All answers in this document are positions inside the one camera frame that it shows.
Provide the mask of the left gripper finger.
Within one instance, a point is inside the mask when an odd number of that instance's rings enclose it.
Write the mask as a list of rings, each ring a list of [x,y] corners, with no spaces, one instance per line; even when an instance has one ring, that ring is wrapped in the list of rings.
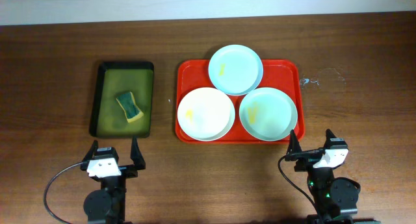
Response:
[[[140,152],[138,140],[135,136],[132,137],[130,158],[137,170],[143,170],[146,168],[146,162]]]
[[[88,152],[84,156],[82,162],[88,162],[89,160],[91,160],[93,158],[94,153],[96,152],[97,148],[98,148],[98,141],[94,140],[90,149],[88,150]]]

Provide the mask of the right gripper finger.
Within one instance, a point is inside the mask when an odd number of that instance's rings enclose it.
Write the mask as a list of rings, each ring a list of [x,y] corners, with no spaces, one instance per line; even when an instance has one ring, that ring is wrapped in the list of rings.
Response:
[[[290,136],[289,145],[288,145],[288,148],[287,148],[286,155],[289,156],[289,155],[293,155],[293,154],[296,154],[296,153],[301,153],[302,148],[300,147],[298,138],[297,138],[294,130],[290,131],[289,136]]]
[[[335,145],[335,142],[333,142],[332,139],[336,139],[336,136],[330,129],[326,129],[326,141],[324,143],[325,149],[330,149],[333,145]]]

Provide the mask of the light green plate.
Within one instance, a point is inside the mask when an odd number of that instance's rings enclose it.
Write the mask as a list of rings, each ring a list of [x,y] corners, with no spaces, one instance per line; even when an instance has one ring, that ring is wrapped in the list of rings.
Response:
[[[294,101],[275,88],[257,88],[242,99],[239,118],[245,131],[254,138],[274,142],[290,135],[298,122]]]

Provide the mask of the green and yellow sponge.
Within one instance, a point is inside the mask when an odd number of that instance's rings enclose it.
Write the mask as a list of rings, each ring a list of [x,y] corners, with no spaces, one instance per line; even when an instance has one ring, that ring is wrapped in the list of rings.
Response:
[[[137,106],[132,92],[123,93],[116,100],[122,108],[128,123],[132,123],[144,115],[143,111]]]

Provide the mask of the white plate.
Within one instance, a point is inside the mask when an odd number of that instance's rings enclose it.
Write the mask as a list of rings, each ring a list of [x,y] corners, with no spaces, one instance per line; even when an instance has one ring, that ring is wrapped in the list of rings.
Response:
[[[214,141],[231,130],[235,107],[224,92],[216,88],[197,88],[179,102],[177,120],[181,130],[192,139]]]

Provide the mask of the light blue plate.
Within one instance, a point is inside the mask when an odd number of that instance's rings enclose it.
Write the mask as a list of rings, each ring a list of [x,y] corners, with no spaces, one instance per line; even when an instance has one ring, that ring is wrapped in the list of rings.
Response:
[[[264,68],[259,55],[244,45],[227,45],[209,60],[208,74],[215,88],[228,95],[245,95],[256,89]]]

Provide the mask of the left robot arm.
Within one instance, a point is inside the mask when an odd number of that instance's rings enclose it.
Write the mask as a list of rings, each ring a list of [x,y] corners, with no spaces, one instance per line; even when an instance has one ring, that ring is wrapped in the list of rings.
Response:
[[[124,224],[126,204],[126,180],[137,178],[138,172],[146,168],[146,163],[138,146],[136,137],[132,137],[130,159],[132,164],[120,166],[115,148],[92,146],[84,156],[80,169],[100,183],[100,189],[87,195],[83,209],[87,222],[91,224]]]

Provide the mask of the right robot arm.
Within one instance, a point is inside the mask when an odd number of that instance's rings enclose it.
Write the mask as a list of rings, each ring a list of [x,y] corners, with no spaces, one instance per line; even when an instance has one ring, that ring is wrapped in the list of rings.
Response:
[[[285,161],[295,161],[295,172],[307,173],[307,187],[310,194],[296,187],[311,202],[315,214],[308,215],[306,223],[353,223],[352,215],[357,214],[357,202],[361,186],[358,182],[334,177],[333,171],[345,162],[349,152],[344,139],[326,130],[323,147],[303,151],[297,136],[291,131]]]

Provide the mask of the black tray with green water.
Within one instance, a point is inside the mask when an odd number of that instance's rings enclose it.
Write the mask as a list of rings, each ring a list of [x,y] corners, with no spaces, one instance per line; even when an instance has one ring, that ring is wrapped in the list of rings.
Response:
[[[97,67],[89,133],[97,138],[147,138],[150,135],[154,65],[148,61],[106,61]],[[141,118],[128,122],[117,98],[133,94]]]

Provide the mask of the red plastic tray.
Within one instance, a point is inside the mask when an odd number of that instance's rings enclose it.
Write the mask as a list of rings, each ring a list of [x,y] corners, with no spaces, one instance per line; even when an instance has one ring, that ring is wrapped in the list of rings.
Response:
[[[263,78],[259,87],[270,87],[281,90],[293,100],[298,113],[298,120],[294,132],[296,137],[301,140],[306,134],[306,125],[302,106],[302,93],[300,90],[298,68],[291,61],[282,59],[263,59],[262,63]],[[208,67],[208,59],[187,60],[179,66],[176,93],[177,105],[189,92],[197,88],[212,88],[214,86],[209,79]],[[244,130],[244,127],[237,116],[230,131],[223,137],[214,140],[213,143],[267,144],[268,142],[251,136]]]

